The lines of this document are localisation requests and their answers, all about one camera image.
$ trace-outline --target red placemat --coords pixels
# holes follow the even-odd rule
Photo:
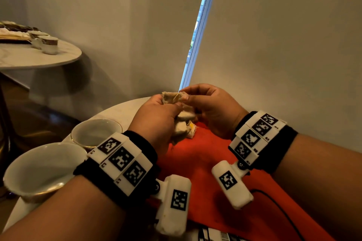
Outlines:
[[[265,195],[254,193],[254,201],[235,210],[225,197],[211,169],[222,160],[230,164],[236,157],[227,149],[230,141],[211,133],[198,124],[193,139],[185,139],[159,158],[164,180],[168,175],[181,175],[191,180],[188,219],[250,240],[299,240],[287,218]],[[301,207],[290,198],[270,175],[260,170],[243,177],[249,190],[260,189],[269,194],[289,215],[305,240],[333,240]]]

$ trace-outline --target marble tabletop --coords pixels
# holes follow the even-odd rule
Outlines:
[[[82,51],[71,43],[58,41],[59,53],[49,55],[30,44],[0,43],[0,70],[35,69],[60,66],[76,61]]]
[[[120,123],[122,126],[123,131],[126,131],[128,127],[130,126],[133,117],[135,116],[138,109],[142,106],[143,103],[145,103],[149,97],[143,97],[138,98],[134,100],[130,100],[127,102],[120,103],[118,105],[115,105],[113,107],[110,107],[99,114],[96,114],[95,116],[91,117],[90,119],[96,119],[96,118],[108,118],[113,119]],[[68,135],[63,142],[70,142],[73,143],[73,141],[70,138],[70,135]],[[4,231],[8,229],[10,226],[15,224],[17,221],[22,219],[24,216],[26,216],[28,213],[30,213],[33,209],[38,207],[39,204],[26,204],[21,198],[18,199],[18,201],[15,204],[15,207],[13,208],[13,211],[11,212],[9,219],[4,227]]]

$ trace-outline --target black wristband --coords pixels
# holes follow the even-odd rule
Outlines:
[[[235,138],[236,132],[256,113],[256,111],[252,111],[240,121],[235,129],[233,138]],[[271,141],[269,141],[251,166],[248,166],[247,164],[243,165],[248,166],[249,169],[255,168],[272,174],[279,166],[297,134],[297,131],[286,125]]]
[[[157,153],[145,138],[133,131],[126,131],[123,134],[128,136],[131,142],[133,142],[152,163],[152,167],[144,175],[138,185],[136,185],[129,196],[127,196],[115,184],[115,181],[100,168],[100,165],[91,158],[88,158],[80,164],[74,170],[73,174],[83,175],[104,194],[106,194],[113,202],[126,210],[130,207],[142,204],[151,194],[154,193],[156,178],[160,172],[160,168],[156,165]]]

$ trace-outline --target mug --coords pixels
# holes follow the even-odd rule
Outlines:
[[[75,168],[87,159],[74,143],[50,143],[16,158],[4,174],[4,185],[26,203],[43,203],[74,177]]]
[[[79,123],[70,133],[70,137],[73,142],[90,152],[112,134],[122,132],[122,126],[118,122],[112,119],[99,118]]]
[[[49,34],[43,33],[41,31],[28,31],[31,40],[31,46],[35,49],[40,50],[40,40],[38,39],[39,36],[48,36]]]
[[[45,54],[57,54],[58,53],[58,38],[52,36],[39,36],[40,47]]]

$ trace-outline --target window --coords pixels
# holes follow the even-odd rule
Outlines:
[[[195,66],[196,57],[199,51],[202,35],[205,29],[207,16],[211,8],[211,3],[212,0],[201,0],[201,5],[199,13],[197,15],[194,33],[192,34],[190,50],[187,55],[185,69],[183,70],[183,76],[181,79],[181,84],[179,89],[185,88],[190,84],[192,71]]]

